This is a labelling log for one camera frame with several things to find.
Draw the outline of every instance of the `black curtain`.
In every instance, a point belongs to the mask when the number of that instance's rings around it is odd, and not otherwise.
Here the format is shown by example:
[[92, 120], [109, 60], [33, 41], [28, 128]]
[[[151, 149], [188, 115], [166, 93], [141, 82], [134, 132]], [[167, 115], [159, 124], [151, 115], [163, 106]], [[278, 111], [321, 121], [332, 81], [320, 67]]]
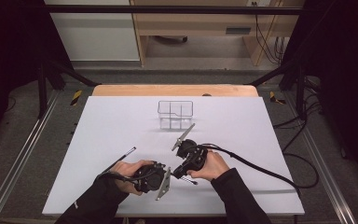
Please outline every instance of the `black curtain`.
[[[308, 0], [306, 7], [327, 9], [330, 3]], [[297, 55], [296, 50], [323, 14], [299, 18], [283, 63]], [[358, 1], [337, 0], [317, 30], [316, 41], [304, 53], [301, 64], [305, 75], [320, 78], [326, 116], [344, 150], [358, 162]]]
[[[37, 80], [42, 61], [54, 60], [73, 69], [49, 13], [22, 11], [21, 6], [26, 4], [45, 3], [0, 0], [0, 120], [7, 109], [9, 93]], [[62, 81], [60, 71], [48, 64], [45, 68], [49, 79]]]

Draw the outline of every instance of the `floor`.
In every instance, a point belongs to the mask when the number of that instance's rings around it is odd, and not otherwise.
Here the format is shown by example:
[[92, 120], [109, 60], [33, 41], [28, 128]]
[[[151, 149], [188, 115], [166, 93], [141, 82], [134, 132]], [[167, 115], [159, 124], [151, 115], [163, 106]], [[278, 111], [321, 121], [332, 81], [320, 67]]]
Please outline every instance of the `floor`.
[[[132, 62], [74, 64], [80, 74], [102, 83], [178, 84], [245, 84], [277, 66], [267, 59], [258, 67], [252, 66], [238, 37], [202, 36], [190, 36], [185, 43], [180, 39], [152, 38], [143, 67]], [[64, 91], [48, 87], [48, 97], [52, 99], [49, 104], [54, 106], [45, 117], [46, 123], [36, 119], [36, 82], [10, 94], [13, 107], [0, 124], [0, 223], [54, 222], [54, 217], [45, 217], [41, 211], [87, 96], [92, 94], [91, 87], [66, 75], [64, 78]], [[279, 80], [280, 77], [275, 77], [257, 88], [273, 124], [296, 115], [293, 110], [295, 90], [280, 91]], [[75, 106], [70, 105], [78, 90], [82, 90], [79, 101]], [[271, 102], [271, 92], [285, 104]], [[302, 190], [306, 214], [298, 217], [298, 223], [358, 223], [358, 166], [355, 161], [341, 157], [339, 142], [317, 104], [317, 97], [311, 90], [307, 90], [306, 95], [310, 97], [308, 105], [317, 106], [310, 110], [305, 129], [287, 152], [311, 161], [318, 168], [321, 180], [315, 188]], [[298, 133], [301, 124], [302, 121], [296, 120], [275, 129], [282, 148]], [[32, 139], [28, 139], [30, 133], [36, 133], [31, 135]], [[297, 184], [308, 185], [315, 180], [314, 172], [305, 162], [293, 157], [286, 157], [286, 162]], [[294, 222], [292, 217], [272, 217], [271, 220], [273, 223]]]

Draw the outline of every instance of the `black pole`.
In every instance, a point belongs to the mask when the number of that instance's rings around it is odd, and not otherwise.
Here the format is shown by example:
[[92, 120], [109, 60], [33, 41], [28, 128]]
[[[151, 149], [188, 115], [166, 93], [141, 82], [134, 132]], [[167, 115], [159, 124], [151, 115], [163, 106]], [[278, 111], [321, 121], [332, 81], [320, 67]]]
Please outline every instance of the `black pole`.
[[46, 90], [46, 77], [43, 71], [43, 64], [40, 64], [40, 67], [37, 71], [37, 84], [39, 87], [39, 119], [43, 117], [46, 110], [48, 109], [48, 95]]
[[55, 61], [49, 61], [49, 64], [51, 64], [53, 67], [59, 69], [60, 71], [63, 71], [67, 75], [69, 75], [69, 76], [81, 81], [82, 83], [84, 83], [84, 84], [86, 84], [86, 85], [88, 85], [90, 87], [96, 87], [96, 86], [102, 84], [102, 83], [91, 81], [88, 78], [83, 77], [80, 74], [78, 74], [75, 70], [67, 68], [67, 67], [65, 67], [65, 66], [63, 66], [60, 63], [57, 63]]
[[302, 120], [305, 120], [306, 113], [304, 109], [304, 88], [305, 88], [305, 76], [302, 70], [301, 64], [297, 67], [297, 90], [296, 90], [296, 111]]
[[296, 61], [292, 59], [292, 60], [288, 61], [287, 63], [277, 67], [276, 69], [268, 72], [264, 76], [256, 79], [255, 81], [248, 83], [248, 84], [244, 84], [244, 85], [252, 85], [254, 87], [257, 87], [258, 85], [263, 84], [264, 82], [270, 80], [273, 77], [276, 77], [277, 75], [284, 74], [286, 71], [293, 68], [293, 65], [295, 65], [295, 64], [296, 64]]

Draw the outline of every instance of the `black cable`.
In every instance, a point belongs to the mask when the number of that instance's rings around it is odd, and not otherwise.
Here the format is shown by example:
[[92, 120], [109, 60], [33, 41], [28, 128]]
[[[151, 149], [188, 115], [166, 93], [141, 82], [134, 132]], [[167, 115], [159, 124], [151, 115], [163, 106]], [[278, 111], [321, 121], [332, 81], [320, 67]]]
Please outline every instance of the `black cable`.
[[276, 128], [276, 129], [294, 129], [294, 128], [298, 128], [304, 125], [304, 122], [297, 124], [296, 126], [291, 126], [291, 127], [284, 127], [284, 128]]
[[291, 181], [290, 179], [288, 179], [288, 178], [286, 178], [286, 177], [284, 177], [282, 175], [275, 174], [275, 173], [273, 173], [273, 172], [271, 172], [269, 170], [266, 170], [266, 169], [264, 169], [262, 167], [254, 165], [253, 163], [251, 163], [251, 162], [247, 161], [246, 159], [238, 156], [237, 154], [235, 154], [233, 152], [230, 152], [228, 150], [225, 150], [225, 149], [223, 149], [223, 148], [221, 148], [221, 147], [219, 147], [217, 145], [214, 145], [214, 144], [201, 144], [201, 145], [198, 145], [197, 147], [210, 148], [210, 149], [214, 149], [214, 150], [217, 150], [217, 151], [225, 152], [230, 157], [236, 159], [237, 161], [242, 162], [245, 165], [248, 165], [249, 167], [254, 168], [255, 170], [257, 170], [259, 172], [262, 172], [262, 173], [264, 173], [266, 175], [271, 175], [271, 176], [273, 176], [275, 178], [278, 178], [278, 179], [283, 180], [284, 182], [290, 184], [296, 190], [298, 197], [301, 196], [301, 192], [299, 190], [299, 187], [293, 181]]
[[289, 141], [289, 143], [286, 144], [286, 146], [282, 149], [282, 152], [284, 152], [287, 148], [292, 145], [292, 143], [298, 138], [298, 136], [301, 134], [301, 132], [304, 130], [305, 126], [307, 125], [307, 120], [304, 120], [304, 125], [298, 130], [298, 132], [295, 134], [295, 136]]
[[[305, 112], [309, 111], [310, 109], [312, 109], [312, 108], [313, 108], [315, 105], [317, 105], [317, 104], [319, 104], [319, 102], [313, 103], [312, 105], [310, 105], [309, 108], [307, 108], [307, 109], [305, 110]], [[294, 121], [296, 121], [296, 120], [299, 119], [299, 118], [300, 118], [300, 116], [297, 115], [297, 116], [295, 116], [294, 118], [289, 119], [289, 120], [287, 120], [287, 121], [285, 121], [285, 122], [283, 122], [283, 123], [274, 124], [274, 125], [272, 125], [272, 127], [273, 127], [274, 129], [277, 129], [277, 128], [279, 128], [279, 127], [282, 127], [283, 125], [286, 125], [286, 124], [289, 124], [289, 123], [291, 123], [291, 122], [294, 122]]]
[[322, 107], [320, 106], [320, 107], [318, 107], [318, 108], [315, 108], [315, 109], [311, 110], [311, 111], [310, 111], [310, 114], [312, 114], [312, 113], [314, 113], [314, 112], [316, 112], [316, 111], [319, 111], [319, 112], [320, 112], [320, 111], [321, 111], [321, 108], [322, 108]]
[[[278, 62], [276, 61], [276, 59], [272, 56], [272, 53], [271, 53], [271, 51], [269, 50], [269, 45], [267, 44], [267, 41], [266, 41], [266, 39], [264, 38], [263, 33], [261, 32], [260, 27], [258, 26], [258, 18], [257, 18], [257, 15], [255, 15], [255, 28], [256, 28], [256, 30], [255, 30], [255, 39], [257, 40], [258, 45], [259, 45], [259, 46], [261, 47], [261, 49], [264, 51], [264, 53], [266, 54], [268, 60], [269, 60], [271, 63], [278, 64]], [[263, 45], [260, 43], [260, 41], [258, 40], [258, 32], [260, 32], [260, 34], [261, 34], [261, 36], [262, 36], [262, 38], [263, 38], [263, 40], [264, 40], [264, 43], [265, 43], [265, 45], [267, 46], [267, 50], [268, 50], [268, 52], [269, 52], [271, 58], [272, 58], [275, 62], [273, 62], [273, 61], [270, 59], [269, 55], [267, 54], [266, 50], [264, 49], [264, 46], [263, 46]]]
[[281, 37], [281, 45], [279, 46], [279, 49], [278, 49], [278, 42], [279, 42], [279, 37], [277, 36], [275, 38], [274, 54], [275, 54], [275, 57], [278, 59], [278, 63], [281, 64], [282, 57], [283, 57], [284, 37]]
[[318, 92], [316, 92], [312, 86], [308, 85], [307, 83], [304, 84], [304, 90], [309, 91], [311, 94], [318, 94]]
[[305, 158], [300, 157], [300, 156], [298, 156], [298, 155], [296, 155], [296, 154], [293, 154], [293, 153], [284, 152], [284, 153], [283, 153], [283, 156], [295, 157], [295, 158], [298, 158], [298, 159], [300, 159], [300, 160], [306, 162], [306, 163], [312, 168], [313, 172], [315, 173], [315, 175], [316, 175], [315, 181], [314, 181], [312, 184], [306, 185], [306, 186], [299, 186], [299, 185], [297, 185], [300, 189], [311, 189], [311, 188], [314, 188], [314, 187], [319, 183], [320, 177], [319, 177], [318, 171], [316, 170], [316, 167], [315, 167], [312, 163], [310, 163], [310, 161], [308, 161], [308, 160], [306, 160]]
[[313, 85], [308, 80], [306, 80], [305, 87], [310, 88], [310, 89], [312, 89], [313, 91], [316, 91], [316, 92], [321, 92], [321, 88], [316, 87], [315, 85]]
[[313, 96], [318, 96], [318, 93], [313, 93], [313, 94], [307, 96], [307, 98], [305, 98], [304, 101], [307, 102], [310, 99], [310, 97], [313, 97]]

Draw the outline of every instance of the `white board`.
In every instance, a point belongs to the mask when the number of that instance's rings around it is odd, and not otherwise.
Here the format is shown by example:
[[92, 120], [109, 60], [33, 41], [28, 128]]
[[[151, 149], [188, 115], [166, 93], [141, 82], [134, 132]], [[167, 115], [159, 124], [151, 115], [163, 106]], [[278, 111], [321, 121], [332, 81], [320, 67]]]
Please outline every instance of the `white board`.
[[[174, 170], [183, 160], [172, 146], [182, 131], [159, 128], [159, 101], [192, 101], [193, 130], [186, 137], [198, 144], [216, 144], [247, 161], [292, 179], [283, 159], [267, 109], [260, 97], [139, 97], [91, 96], [77, 125], [62, 167], [43, 210], [58, 216], [93, 182], [96, 175], [129, 151], [127, 162], [152, 160]], [[296, 191], [289, 184], [262, 174], [220, 153], [236, 167], [255, 199], [270, 215], [304, 214]], [[117, 216], [222, 216], [223, 203], [208, 181], [197, 186], [171, 179], [170, 191], [155, 201], [156, 191], [130, 195]]]

